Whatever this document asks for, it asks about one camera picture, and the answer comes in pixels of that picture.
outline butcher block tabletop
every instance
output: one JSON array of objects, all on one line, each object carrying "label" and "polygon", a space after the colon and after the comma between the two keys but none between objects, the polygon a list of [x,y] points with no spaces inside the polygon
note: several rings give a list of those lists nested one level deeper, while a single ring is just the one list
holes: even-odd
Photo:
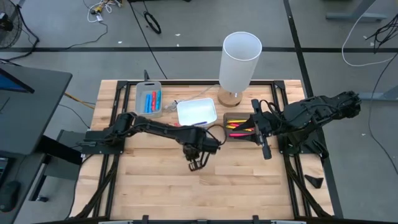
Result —
[{"label": "butcher block tabletop", "polygon": [[[101,82],[92,130],[99,131],[109,126],[117,82]],[[289,103],[304,99],[300,80],[284,82]],[[162,104],[189,99],[208,87],[162,85]],[[251,85],[243,92],[242,102],[238,106],[227,108],[218,103],[218,88],[214,86],[197,97],[213,99],[217,112],[216,124],[223,124],[225,113],[252,113],[252,99],[272,101],[269,86]],[[121,112],[123,91],[118,113]],[[135,92],[133,85],[127,111],[134,111]],[[178,123],[177,112],[164,111],[162,117],[154,120],[174,125]],[[223,140],[220,127],[211,128],[210,132],[220,141]],[[210,156],[204,169],[191,172],[182,146],[174,140],[147,133],[127,138],[119,161],[111,219],[140,220],[143,215],[149,215],[151,220],[250,220],[253,215],[258,215],[261,220],[293,219],[283,156],[279,153],[276,137],[267,140],[271,146],[272,159],[264,160],[261,147],[253,142],[228,141],[216,155]],[[325,177],[317,155],[301,154],[300,158],[304,174]],[[102,161],[102,155],[94,155],[82,165],[71,216],[81,211],[94,194]],[[326,181],[320,189],[315,189],[307,180],[305,184],[322,208],[333,214]],[[295,189],[300,214],[304,215],[300,191],[297,187]],[[104,212],[105,202],[104,196],[100,215]]]}]

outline yellow pen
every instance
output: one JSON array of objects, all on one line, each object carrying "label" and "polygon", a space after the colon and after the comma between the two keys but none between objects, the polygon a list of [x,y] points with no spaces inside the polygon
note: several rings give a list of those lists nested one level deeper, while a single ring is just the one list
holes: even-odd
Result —
[{"label": "yellow pen", "polygon": [[234,128],[236,128],[236,127],[231,126],[231,125],[227,125],[226,128],[234,129]]},{"label": "yellow pen", "polygon": [[247,120],[227,120],[227,123],[243,123],[246,122]]}]

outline blue marker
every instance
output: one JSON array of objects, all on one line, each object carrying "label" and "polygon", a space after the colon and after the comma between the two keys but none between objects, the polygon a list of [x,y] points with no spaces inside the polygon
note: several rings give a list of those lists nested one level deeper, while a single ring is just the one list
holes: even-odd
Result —
[{"label": "blue marker", "polygon": [[207,121],[202,121],[202,122],[199,122],[199,123],[196,123],[196,124],[193,124],[193,125],[201,125],[201,124],[206,124],[207,123]]},{"label": "blue marker", "polygon": [[148,103],[148,113],[152,112],[152,95],[148,94],[147,97],[149,96],[149,103]]},{"label": "blue marker", "polygon": [[156,94],[156,110],[160,108],[160,101],[162,100],[162,92],[159,90]]},{"label": "blue marker", "polygon": [[149,113],[148,109],[149,109],[149,99],[150,99],[150,95],[147,94],[147,98],[145,99],[145,113]]}]

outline concrete floor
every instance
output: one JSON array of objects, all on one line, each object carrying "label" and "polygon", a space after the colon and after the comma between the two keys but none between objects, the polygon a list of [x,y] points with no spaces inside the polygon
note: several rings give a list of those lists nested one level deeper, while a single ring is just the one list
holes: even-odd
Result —
[{"label": "concrete floor", "polygon": [[[87,4],[95,0],[85,0]],[[302,47],[335,47],[343,44],[352,22],[325,20],[327,11],[349,11],[359,1],[291,0],[290,5]],[[144,9],[141,2],[133,6]],[[154,47],[211,47],[221,46],[223,39],[235,31],[248,31],[260,38],[264,47],[293,47],[287,16],[282,1],[278,0],[193,0],[147,2],[150,12],[162,26],[162,35],[144,26],[144,32]],[[389,22],[397,12],[396,1],[376,1],[370,12],[383,12],[389,19],[381,23],[358,24],[346,47],[369,47],[363,39],[378,27]],[[26,1],[22,8],[27,25],[40,37],[38,47],[67,47],[94,40],[104,27],[86,20],[87,8],[80,0]],[[109,26],[97,43],[81,47],[146,47],[131,9],[125,5],[103,13]],[[145,20],[139,16],[141,24]],[[391,40],[386,47],[397,47]],[[29,47],[25,34],[14,47]],[[19,53],[0,53],[2,58]],[[346,54],[352,63],[384,60],[392,54]],[[169,78],[218,78],[221,52],[155,52]],[[339,53],[304,53],[308,75],[314,94],[332,96],[341,91],[371,91],[386,64],[350,67]],[[153,79],[162,79],[149,52],[36,52],[16,60],[26,67],[66,71],[73,74],[68,92],[95,102],[102,79],[139,79],[148,70]],[[398,62],[391,63],[379,84],[379,91],[398,84]],[[263,52],[253,78],[302,79],[294,52]],[[90,123],[93,111],[64,98],[62,104],[72,107]],[[334,121],[325,126],[326,143],[335,175],[336,186],[345,218],[364,220],[398,220],[398,177],[382,149],[371,139],[368,129],[369,105],[363,103],[361,114],[354,119]],[[372,127],[375,136],[394,156],[396,148],[396,103],[373,105]],[[57,137],[61,129],[84,132],[86,128],[71,111],[59,107],[51,120],[46,135]],[[42,194],[47,203],[28,202],[16,223],[59,220],[67,215],[73,195],[73,181],[47,179]]]}]

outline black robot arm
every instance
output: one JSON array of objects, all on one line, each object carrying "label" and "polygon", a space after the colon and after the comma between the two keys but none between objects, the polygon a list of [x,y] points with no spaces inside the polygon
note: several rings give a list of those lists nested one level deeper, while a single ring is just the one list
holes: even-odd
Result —
[{"label": "black robot arm", "polygon": [[[263,112],[261,102],[265,101],[270,111]],[[361,100],[353,91],[343,92],[332,98],[314,96],[286,105],[281,111],[275,104],[266,100],[252,100],[254,114],[233,131],[254,128],[255,134],[240,137],[262,145],[265,159],[272,157],[267,138],[269,136],[284,135],[289,144],[297,148],[308,136],[334,119],[353,118],[361,110]]]},{"label": "black robot arm", "polygon": [[222,145],[208,129],[196,126],[171,126],[138,116],[135,113],[120,114],[114,125],[103,132],[103,139],[86,139],[85,141],[95,140],[99,144],[112,146],[124,138],[142,132],[174,139],[182,145],[185,158],[190,162],[188,167],[191,171],[205,167],[210,154],[215,154]]}]

